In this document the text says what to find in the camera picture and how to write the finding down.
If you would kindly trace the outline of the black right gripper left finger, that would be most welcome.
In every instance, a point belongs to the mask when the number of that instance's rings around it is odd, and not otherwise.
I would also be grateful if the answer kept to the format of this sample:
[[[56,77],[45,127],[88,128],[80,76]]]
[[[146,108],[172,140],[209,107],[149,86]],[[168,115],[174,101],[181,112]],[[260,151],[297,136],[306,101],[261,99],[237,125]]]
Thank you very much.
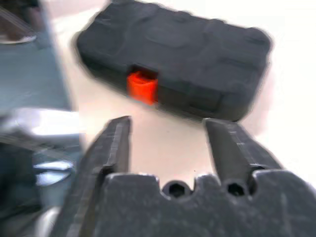
[[[94,237],[105,179],[129,169],[131,118],[110,120],[81,159],[50,237]]]

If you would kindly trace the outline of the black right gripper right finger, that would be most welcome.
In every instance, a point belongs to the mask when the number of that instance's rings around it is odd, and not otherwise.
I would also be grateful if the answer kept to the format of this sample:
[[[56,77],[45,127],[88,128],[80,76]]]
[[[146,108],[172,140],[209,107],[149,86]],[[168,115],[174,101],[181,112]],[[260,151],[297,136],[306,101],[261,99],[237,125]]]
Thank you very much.
[[[214,118],[203,123],[217,175],[229,193],[255,193],[254,172],[282,169],[239,123]]]

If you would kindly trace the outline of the black plastic tool case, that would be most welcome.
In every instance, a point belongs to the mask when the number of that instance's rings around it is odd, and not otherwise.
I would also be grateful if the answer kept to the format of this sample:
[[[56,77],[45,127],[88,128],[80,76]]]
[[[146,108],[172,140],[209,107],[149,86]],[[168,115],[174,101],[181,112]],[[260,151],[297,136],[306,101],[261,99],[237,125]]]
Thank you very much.
[[[155,3],[111,0],[75,40],[97,78],[145,103],[237,121],[268,64],[270,37]]]

